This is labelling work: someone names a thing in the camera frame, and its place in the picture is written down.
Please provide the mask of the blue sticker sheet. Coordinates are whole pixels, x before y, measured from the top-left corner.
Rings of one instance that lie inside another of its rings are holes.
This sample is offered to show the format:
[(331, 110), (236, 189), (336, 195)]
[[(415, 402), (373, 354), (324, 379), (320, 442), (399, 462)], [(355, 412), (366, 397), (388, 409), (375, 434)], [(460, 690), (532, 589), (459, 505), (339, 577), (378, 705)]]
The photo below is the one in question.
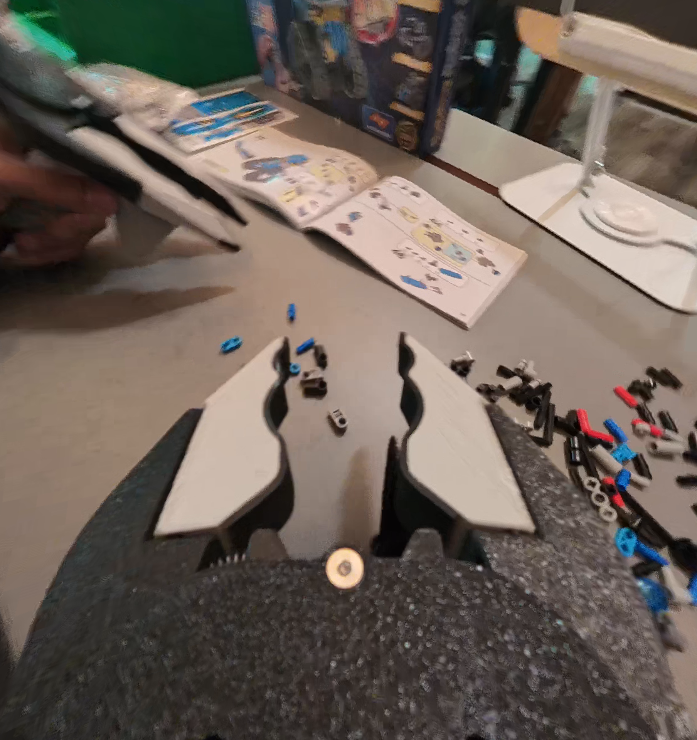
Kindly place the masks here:
[(235, 141), (297, 115), (244, 88), (200, 98), (180, 109), (163, 131), (164, 139), (186, 154)]

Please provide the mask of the pile of small building pieces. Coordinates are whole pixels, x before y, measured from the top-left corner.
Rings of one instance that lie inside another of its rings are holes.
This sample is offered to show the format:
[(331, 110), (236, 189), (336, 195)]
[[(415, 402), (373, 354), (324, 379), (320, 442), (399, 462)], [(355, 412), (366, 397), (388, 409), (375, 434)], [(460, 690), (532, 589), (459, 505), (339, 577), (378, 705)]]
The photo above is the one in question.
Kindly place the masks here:
[[(477, 392), (492, 408), (512, 396), (516, 405), (537, 413), (532, 443), (549, 448), (558, 431), (567, 435), (567, 469), (580, 494), (558, 491), (545, 474), (544, 458), (518, 446), (513, 461), (522, 464), (524, 483), (533, 483), (536, 513), (545, 526), (541, 545), (514, 545), (522, 574), (536, 593), (562, 607), (614, 673), (633, 688), (633, 700), (660, 727), (658, 738), (697, 738), (677, 699), (668, 663), (657, 647), (681, 648), (671, 607), (697, 610), (697, 541), (676, 537), (635, 497), (648, 491), (652, 476), (644, 456), (611, 418), (595, 429), (584, 409), (557, 415), (551, 385), (520, 363), (499, 367), (503, 382)], [(691, 505), (697, 516), (697, 503)]]

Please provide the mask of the open instruction booklet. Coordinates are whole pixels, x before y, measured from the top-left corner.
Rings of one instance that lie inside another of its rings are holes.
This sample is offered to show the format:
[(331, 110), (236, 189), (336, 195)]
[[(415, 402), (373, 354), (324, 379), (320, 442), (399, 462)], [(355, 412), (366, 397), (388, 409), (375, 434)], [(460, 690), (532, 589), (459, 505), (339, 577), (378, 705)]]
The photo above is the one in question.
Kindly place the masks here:
[(318, 232), (455, 324), (471, 328), (527, 254), (417, 184), (355, 155), (263, 129), (195, 156), (216, 184)]

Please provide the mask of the clear plastic bag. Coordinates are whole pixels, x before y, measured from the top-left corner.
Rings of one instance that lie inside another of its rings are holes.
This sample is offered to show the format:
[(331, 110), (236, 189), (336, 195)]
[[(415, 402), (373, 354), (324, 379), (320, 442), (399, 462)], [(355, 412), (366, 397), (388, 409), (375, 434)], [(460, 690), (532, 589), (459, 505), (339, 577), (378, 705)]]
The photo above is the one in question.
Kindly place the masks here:
[(65, 74), (105, 115), (130, 116), (159, 132), (199, 98), (194, 89), (120, 64), (80, 64)]

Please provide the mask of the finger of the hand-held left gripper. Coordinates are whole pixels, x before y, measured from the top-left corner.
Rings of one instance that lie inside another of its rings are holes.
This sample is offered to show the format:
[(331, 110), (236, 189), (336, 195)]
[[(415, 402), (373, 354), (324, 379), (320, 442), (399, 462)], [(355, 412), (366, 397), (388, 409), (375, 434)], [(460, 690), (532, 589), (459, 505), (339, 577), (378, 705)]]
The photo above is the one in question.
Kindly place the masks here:
[(135, 151), (167, 185), (153, 186), (153, 199), (189, 226), (247, 226), (248, 213), (234, 188), (207, 163), (187, 155), (131, 115), (113, 118), (113, 134)]
[(232, 200), (159, 153), (93, 127), (68, 134), (76, 149), (140, 186), (138, 206), (170, 224), (210, 237), (223, 249), (242, 247), (242, 214)]

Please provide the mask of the white folding stand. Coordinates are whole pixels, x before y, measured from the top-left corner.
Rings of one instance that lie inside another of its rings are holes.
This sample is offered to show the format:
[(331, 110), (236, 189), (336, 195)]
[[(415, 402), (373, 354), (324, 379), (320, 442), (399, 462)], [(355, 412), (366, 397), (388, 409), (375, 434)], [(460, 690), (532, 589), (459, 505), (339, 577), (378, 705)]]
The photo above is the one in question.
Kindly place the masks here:
[(501, 199), (668, 308), (697, 314), (697, 219), (609, 176), (603, 166), (617, 93), (637, 92), (697, 114), (697, 48), (560, 2), (557, 51), (597, 78), (580, 163), (500, 186)]

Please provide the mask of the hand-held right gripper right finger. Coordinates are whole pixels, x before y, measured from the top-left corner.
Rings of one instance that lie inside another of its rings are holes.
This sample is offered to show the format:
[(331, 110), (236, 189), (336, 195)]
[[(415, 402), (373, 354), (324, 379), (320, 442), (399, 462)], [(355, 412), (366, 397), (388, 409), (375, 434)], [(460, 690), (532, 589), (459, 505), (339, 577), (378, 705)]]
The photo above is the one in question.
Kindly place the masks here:
[(486, 558), (481, 533), (536, 534), (483, 398), (407, 332), (398, 374), (407, 430), (389, 442), (377, 555), (399, 557), (419, 530), (450, 558)]

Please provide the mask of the grey desk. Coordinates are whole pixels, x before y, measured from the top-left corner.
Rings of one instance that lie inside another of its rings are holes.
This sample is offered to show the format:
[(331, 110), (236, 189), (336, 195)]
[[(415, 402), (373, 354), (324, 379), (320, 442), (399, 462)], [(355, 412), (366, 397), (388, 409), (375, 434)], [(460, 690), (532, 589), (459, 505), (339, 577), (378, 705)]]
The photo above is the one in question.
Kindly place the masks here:
[[(697, 316), (658, 306), (432, 164), (261, 93), (297, 112), (290, 135), (408, 178), (528, 259), (470, 331), (250, 204), (238, 252), (177, 232), (138, 258), (107, 233), (78, 266), (8, 274), (0, 643), (21, 655), (0, 738), (630, 738), (644, 719), (658, 738), (633, 688), (509, 550), (545, 536), (516, 447), (543, 456), (552, 499), (581, 493), (560, 472), (562, 442), (539, 451), (516, 429), (517, 409), (501, 404), (494, 420), (536, 534), (481, 533), (490, 568), (443, 557), (431, 532), (396, 559), (371, 543), (389, 440), (407, 430), (401, 332), (442, 363), (470, 350), (472, 388), (532, 359), (557, 410), (583, 407), (597, 426), (631, 420), (614, 385), (667, 366), (684, 390), (662, 389), (657, 407), (684, 429), (697, 414)], [(242, 347), (222, 355), (234, 336)], [(158, 541), (190, 410), (283, 336), (328, 353), (325, 399), (286, 385), (288, 557), (215, 565), (212, 535)], [(697, 610), (675, 621), (685, 652), (657, 647), (697, 735)]]

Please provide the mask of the person's left hand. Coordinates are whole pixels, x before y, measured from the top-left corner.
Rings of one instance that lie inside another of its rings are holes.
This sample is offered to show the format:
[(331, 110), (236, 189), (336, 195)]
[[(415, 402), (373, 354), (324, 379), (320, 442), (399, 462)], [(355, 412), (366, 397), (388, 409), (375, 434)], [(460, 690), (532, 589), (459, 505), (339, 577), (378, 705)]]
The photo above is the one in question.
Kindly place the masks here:
[(39, 226), (20, 230), (14, 262), (54, 266), (78, 259), (118, 211), (118, 200), (81, 175), (31, 164), (10, 128), (0, 121), (0, 216), (12, 204), (40, 207)]

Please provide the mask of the wooden top desk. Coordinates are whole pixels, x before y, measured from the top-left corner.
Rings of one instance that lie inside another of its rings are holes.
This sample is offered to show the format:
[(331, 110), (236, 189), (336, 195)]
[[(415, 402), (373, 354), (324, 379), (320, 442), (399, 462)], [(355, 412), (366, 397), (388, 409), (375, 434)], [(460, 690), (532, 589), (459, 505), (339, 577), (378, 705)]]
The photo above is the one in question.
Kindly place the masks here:
[(516, 24), (520, 42), (539, 57), (539, 66), (523, 98), (513, 132), (548, 146), (572, 109), (583, 74), (559, 61), (557, 43), (563, 25), (560, 15), (520, 6)]

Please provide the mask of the dark blue toy box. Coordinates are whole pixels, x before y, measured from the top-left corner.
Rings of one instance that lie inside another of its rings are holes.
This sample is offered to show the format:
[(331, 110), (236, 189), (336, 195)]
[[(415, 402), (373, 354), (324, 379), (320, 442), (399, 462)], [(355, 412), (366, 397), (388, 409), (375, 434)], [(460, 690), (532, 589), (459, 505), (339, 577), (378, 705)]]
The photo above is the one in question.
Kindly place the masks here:
[(407, 153), (436, 153), (475, 2), (246, 5), (265, 84)]

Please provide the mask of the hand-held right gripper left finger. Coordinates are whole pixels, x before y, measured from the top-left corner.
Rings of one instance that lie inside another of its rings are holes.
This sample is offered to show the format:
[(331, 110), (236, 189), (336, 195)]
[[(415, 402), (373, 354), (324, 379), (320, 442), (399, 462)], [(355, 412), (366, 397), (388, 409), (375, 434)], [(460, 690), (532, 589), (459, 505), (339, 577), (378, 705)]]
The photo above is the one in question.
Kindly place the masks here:
[(281, 426), (290, 346), (280, 337), (205, 401), (153, 527), (158, 540), (212, 535), (227, 554), (258, 530), (279, 533), (295, 507)]

